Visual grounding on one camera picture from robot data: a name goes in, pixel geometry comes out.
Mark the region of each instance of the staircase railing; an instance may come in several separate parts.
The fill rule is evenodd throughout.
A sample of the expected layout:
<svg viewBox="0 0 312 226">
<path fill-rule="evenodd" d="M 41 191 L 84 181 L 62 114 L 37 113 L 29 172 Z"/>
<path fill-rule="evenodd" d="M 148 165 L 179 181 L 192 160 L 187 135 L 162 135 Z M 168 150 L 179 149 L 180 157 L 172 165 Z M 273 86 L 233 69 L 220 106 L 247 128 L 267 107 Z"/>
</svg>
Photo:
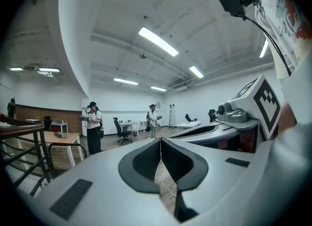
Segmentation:
<svg viewBox="0 0 312 226">
<path fill-rule="evenodd" d="M 51 161 L 49 159 L 47 148 L 44 140 L 44 126 L 42 124 L 33 124 L 30 122 L 25 122 L 21 120 L 11 119 L 8 117 L 0 116 L 0 122 L 2 125 L 0 127 L 0 142 L 1 142 L 1 156 L 3 158 L 2 166 L 6 168 L 7 166 L 12 166 L 19 171 L 22 171 L 23 174 L 13 182 L 14 187 L 18 187 L 30 174 L 39 176 L 39 180 L 32 188 L 30 195 L 34 196 L 38 188 L 41 186 L 42 182 L 46 180 L 51 182 Z M 13 146 L 10 143 L 5 142 L 5 140 L 13 139 L 20 137 L 26 134 L 33 134 L 34 140 L 28 141 L 34 145 L 28 149 L 21 149 L 19 147 Z M 10 154 L 7 149 L 13 149 L 17 154 Z M 38 157 L 38 160 L 31 162 L 25 159 L 25 155 L 31 154 Z M 28 169 L 17 168 L 17 166 L 12 165 L 14 162 L 22 162 L 24 166 L 30 166 Z M 42 170 L 41 174 L 35 174 L 34 170 L 39 167 Z"/>
</svg>

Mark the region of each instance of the box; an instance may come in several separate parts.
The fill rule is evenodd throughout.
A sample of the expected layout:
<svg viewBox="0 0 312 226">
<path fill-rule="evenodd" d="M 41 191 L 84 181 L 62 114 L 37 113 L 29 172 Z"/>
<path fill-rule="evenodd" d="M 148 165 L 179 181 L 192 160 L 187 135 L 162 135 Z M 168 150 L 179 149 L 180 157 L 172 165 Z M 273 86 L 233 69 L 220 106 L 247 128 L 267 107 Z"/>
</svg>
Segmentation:
<svg viewBox="0 0 312 226">
<path fill-rule="evenodd" d="M 67 133 L 64 132 L 55 132 L 54 135 L 59 138 L 67 138 Z"/>
<path fill-rule="evenodd" d="M 259 119 L 266 139 L 271 137 L 280 117 L 281 105 L 264 75 L 245 85 L 227 102 L 232 110 L 242 109 L 250 118 Z"/>
</svg>

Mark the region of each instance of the office chair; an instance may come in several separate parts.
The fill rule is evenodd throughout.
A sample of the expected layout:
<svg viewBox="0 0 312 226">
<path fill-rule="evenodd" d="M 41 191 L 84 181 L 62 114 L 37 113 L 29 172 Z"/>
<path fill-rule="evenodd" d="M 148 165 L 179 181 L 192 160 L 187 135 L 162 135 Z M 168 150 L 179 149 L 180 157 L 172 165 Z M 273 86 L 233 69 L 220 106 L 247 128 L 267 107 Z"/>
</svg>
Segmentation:
<svg viewBox="0 0 312 226">
<path fill-rule="evenodd" d="M 47 131 L 52 123 L 51 116 L 45 116 L 43 119 L 44 130 Z"/>
<path fill-rule="evenodd" d="M 210 123 L 214 122 L 216 120 L 216 113 L 214 109 L 209 110 L 209 118 L 210 118 Z"/>
<path fill-rule="evenodd" d="M 118 143 L 121 141 L 121 145 L 123 144 L 123 142 L 125 141 L 129 141 L 130 143 L 132 143 L 132 139 L 128 138 L 128 135 L 132 134 L 132 131 L 126 131 L 127 127 L 125 127 L 123 129 L 123 131 L 121 130 L 120 124 L 118 123 L 118 118 L 114 118 L 114 124 L 117 128 L 117 136 L 118 137 L 122 137 L 122 139 L 118 140 Z"/>
<path fill-rule="evenodd" d="M 188 122 L 197 121 L 197 119 L 191 120 L 188 114 L 185 115 L 185 118 L 186 118 L 186 120 L 187 120 Z"/>
</svg>

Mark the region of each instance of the white t-shirt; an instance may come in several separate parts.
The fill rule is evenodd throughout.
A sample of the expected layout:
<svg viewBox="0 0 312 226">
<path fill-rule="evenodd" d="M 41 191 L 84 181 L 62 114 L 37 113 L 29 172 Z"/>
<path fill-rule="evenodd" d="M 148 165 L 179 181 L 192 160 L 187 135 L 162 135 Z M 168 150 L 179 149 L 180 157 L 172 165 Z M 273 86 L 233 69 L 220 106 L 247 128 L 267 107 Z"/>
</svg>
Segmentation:
<svg viewBox="0 0 312 226">
<path fill-rule="evenodd" d="M 256 7 L 255 18 L 273 37 L 293 71 L 305 59 L 312 44 L 312 28 L 299 6 L 291 0 L 261 0 Z M 274 57 L 277 78 L 287 78 L 282 59 L 268 40 Z"/>
<path fill-rule="evenodd" d="M 96 111 L 94 113 L 89 113 L 88 114 L 89 119 L 102 119 L 102 114 L 100 111 Z M 99 123 L 93 123 L 93 122 L 87 122 L 87 129 L 92 129 L 95 127 L 99 127 Z"/>
<path fill-rule="evenodd" d="M 150 111 L 148 116 L 150 118 L 150 125 L 152 125 L 153 127 L 157 127 L 157 113 L 156 113 L 156 111 L 154 111 L 154 112 Z"/>
</svg>

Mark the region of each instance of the black curved opening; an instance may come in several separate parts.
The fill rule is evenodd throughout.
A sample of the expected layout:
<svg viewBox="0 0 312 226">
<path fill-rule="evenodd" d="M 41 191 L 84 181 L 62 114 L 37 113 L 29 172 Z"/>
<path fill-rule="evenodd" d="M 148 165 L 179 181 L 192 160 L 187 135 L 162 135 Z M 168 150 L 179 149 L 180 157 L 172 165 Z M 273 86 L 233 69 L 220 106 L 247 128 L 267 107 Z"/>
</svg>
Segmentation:
<svg viewBox="0 0 312 226">
<path fill-rule="evenodd" d="M 206 160 L 169 139 L 161 139 L 161 156 L 170 176 L 177 185 L 175 217 L 184 222 L 197 215 L 197 212 L 184 204 L 182 191 L 192 190 L 199 186 L 208 173 Z"/>
<path fill-rule="evenodd" d="M 118 171 L 122 180 L 135 191 L 159 194 L 159 186 L 154 183 L 159 162 L 160 139 L 155 139 L 125 155 L 119 162 Z"/>
<path fill-rule="evenodd" d="M 197 129 L 194 129 L 190 132 L 181 133 L 177 136 L 171 137 L 171 138 L 182 138 L 187 136 L 195 136 L 197 134 L 207 133 L 207 132 L 213 132 L 218 129 L 218 126 L 206 126 L 206 127 L 200 127 Z"/>
</svg>

